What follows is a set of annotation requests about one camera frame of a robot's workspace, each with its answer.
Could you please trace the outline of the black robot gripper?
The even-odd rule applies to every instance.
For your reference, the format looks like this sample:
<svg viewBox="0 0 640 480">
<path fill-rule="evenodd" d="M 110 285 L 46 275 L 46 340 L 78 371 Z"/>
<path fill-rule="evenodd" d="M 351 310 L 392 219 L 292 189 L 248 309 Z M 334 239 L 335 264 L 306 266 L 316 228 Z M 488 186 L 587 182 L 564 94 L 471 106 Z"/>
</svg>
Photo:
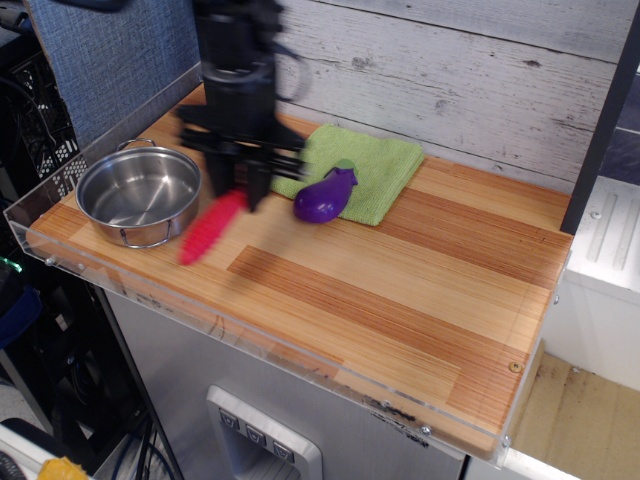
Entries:
<svg viewBox="0 0 640 480">
<path fill-rule="evenodd" d="M 183 144 L 204 154 L 215 198 L 238 188 L 238 179 L 247 181 L 249 210 L 255 212 L 272 176 L 302 178 L 304 139 L 276 118 L 273 72 L 223 72 L 203 85 L 203 104 L 177 110 Z"/>
</svg>

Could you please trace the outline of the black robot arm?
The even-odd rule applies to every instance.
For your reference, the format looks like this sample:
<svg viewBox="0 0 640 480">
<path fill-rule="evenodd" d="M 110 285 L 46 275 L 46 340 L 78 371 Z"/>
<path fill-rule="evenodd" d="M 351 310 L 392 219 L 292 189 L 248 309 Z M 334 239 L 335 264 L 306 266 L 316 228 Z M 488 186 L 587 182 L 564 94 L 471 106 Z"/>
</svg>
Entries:
<svg viewBox="0 0 640 480">
<path fill-rule="evenodd" d="M 193 4 L 206 102 L 183 106 L 184 146 L 205 156 L 216 196 L 234 189 L 256 210 L 276 176 L 299 180 L 305 140 L 276 116 L 276 1 L 196 1 Z"/>
</svg>

